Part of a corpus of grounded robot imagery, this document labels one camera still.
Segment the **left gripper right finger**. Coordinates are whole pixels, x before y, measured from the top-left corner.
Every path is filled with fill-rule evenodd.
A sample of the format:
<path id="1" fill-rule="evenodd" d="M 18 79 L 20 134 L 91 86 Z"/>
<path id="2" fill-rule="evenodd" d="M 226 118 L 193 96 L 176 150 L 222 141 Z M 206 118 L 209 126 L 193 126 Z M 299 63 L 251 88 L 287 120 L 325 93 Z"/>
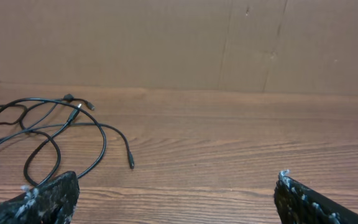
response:
<path id="1" fill-rule="evenodd" d="M 358 214 L 321 195 L 282 170 L 274 204 L 282 224 L 358 224 Z"/>

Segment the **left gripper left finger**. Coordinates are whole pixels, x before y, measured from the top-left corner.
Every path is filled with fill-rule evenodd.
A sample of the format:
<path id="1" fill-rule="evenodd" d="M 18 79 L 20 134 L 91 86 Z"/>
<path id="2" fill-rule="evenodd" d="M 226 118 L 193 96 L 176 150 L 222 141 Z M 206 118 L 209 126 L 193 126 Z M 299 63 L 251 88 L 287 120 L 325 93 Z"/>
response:
<path id="1" fill-rule="evenodd" d="M 79 194 L 75 172 L 64 172 L 53 180 L 26 189 L 23 194 L 0 203 L 0 224 L 70 223 Z"/>

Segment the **left cardboard wall panel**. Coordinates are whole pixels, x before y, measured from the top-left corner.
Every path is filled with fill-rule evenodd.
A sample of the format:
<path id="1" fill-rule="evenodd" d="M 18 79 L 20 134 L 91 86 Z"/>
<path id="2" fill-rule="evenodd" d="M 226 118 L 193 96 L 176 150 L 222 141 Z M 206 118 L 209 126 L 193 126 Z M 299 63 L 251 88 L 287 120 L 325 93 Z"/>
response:
<path id="1" fill-rule="evenodd" d="M 358 1 L 0 1 L 0 82 L 358 95 Z"/>

